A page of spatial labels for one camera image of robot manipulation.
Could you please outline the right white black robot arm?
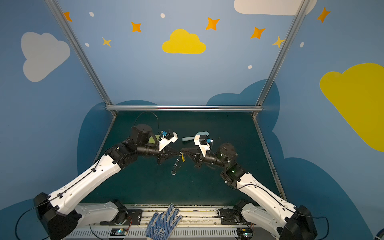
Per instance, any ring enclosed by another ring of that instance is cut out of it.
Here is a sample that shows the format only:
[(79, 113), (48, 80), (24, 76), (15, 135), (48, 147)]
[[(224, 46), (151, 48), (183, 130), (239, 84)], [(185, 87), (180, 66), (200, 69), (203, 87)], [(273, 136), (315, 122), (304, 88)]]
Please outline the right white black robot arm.
[(234, 212), (245, 222), (255, 224), (268, 231), (277, 240), (314, 240), (317, 229), (309, 209), (296, 207), (274, 194), (262, 185), (250, 172), (238, 163), (238, 154), (233, 145), (222, 144), (216, 153), (210, 146), (183, 148), (182, 154), (195, 162), (197, 168), (202, 164), (223, 168), (221, 177), (232, 189), (240, 191), (258, 206), (242, 201), (234, 206)]

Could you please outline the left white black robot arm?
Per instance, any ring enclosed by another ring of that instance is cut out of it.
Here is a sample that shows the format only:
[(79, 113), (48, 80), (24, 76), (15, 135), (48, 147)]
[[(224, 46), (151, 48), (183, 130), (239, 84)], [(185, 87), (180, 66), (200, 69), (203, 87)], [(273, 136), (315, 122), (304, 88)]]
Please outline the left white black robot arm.
[(155, 156), (158, 164), (179, 153), (169, 147), (178, 139), (172, 130), (156, 136), (145, 124), (132, 127), (131, 135), (106, 152), (91, 167), (62, 188), (34, 198), (37, 217), (51, 240), (62, 240), (78, 227), (94, 223), (132, 223), (127, 208), (118, 200), (88, 208), (79, 203), (100, 184), (135, 162), (139, 156)]

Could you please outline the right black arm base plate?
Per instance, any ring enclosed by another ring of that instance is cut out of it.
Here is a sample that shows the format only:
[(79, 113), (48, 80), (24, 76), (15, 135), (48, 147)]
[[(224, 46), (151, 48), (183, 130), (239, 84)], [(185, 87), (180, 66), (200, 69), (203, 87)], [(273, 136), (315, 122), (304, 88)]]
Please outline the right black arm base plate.
[(217, 215), (220, 218), (222, 225), (253, 225), (252, 223), (247, 222), (239, 211), (230, 208), (218, 209)]

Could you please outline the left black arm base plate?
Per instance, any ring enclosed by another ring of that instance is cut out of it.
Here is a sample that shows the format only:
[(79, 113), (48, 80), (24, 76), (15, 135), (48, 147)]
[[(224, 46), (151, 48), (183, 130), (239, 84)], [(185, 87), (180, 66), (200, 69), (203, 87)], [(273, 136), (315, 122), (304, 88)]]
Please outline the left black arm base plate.
[(119, 211), (111, 221), (100, 222), (100, 226), (138, 226), (141, 223), (142, 210)]

